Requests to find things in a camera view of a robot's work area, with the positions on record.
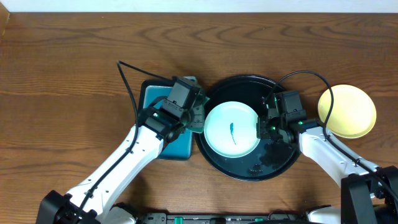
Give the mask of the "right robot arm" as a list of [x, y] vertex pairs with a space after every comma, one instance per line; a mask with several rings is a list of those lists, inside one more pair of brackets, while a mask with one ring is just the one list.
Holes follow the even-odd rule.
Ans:
[[344, 145], [318, 119], [307, 119], [300, 100], [263, 100], [257, 135], [295, 146], [340, 187], [341, 207], [306, 212], [308, 223], [397, 223], [397, 168], [379, 167]]

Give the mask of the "yellow plate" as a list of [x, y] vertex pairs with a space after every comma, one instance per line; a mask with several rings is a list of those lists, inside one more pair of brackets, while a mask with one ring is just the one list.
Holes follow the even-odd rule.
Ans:
[[321, 121], [332, 109], [327, 128], [336, 136], [356, 139], [369, 133], [377, 119], [376, 107], [361, 89], [352, 85], [335, 85], [326, 90], [318, 101], [318, 115]]

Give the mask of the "black rectangular water tray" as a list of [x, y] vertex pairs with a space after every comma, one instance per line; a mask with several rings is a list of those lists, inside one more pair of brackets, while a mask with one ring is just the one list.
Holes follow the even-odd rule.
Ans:
[[[193, 77], [185, 77], [190, 80], [196, 81]], [[141, 96], [139, 102], [140, 110], [152, 109], [153, 111], [159, 110], [171, 116], [174, 120], [180, 122], [178, 119], [161, 108], [162, 103], [169, 96], [172, 87], [176, 81], [172, 80], [147, 80], [142, 84]], [[158, 156], [159, 159], [168, 160], [187, 160], [192, 155], [193, 147], [193, 133], [184, 127], [178, 131], [178, 136], [172, 142], [165, 143], [163, 151]]]

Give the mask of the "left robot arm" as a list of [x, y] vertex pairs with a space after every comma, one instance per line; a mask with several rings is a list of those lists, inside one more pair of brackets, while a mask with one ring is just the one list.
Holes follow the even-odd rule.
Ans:
[[129, 213], [116, 216], [113, 205], [148, 163], [185, 130], [202, 133], [208, 97], [159, 96], [136, 114], [136, 124], [120, 146], [84, 181], [65, 195], [49, 192], [37, 223], [135, 223]]

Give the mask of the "light blue plate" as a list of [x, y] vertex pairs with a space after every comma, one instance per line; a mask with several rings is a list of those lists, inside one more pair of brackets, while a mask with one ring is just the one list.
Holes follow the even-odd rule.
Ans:
[[209, 147], [227, 158], [239, 158], [251, 153], [259, 144], [258, 115], [248, 105], [228, 101], [214, 107], [207, 115], [204, 137]]

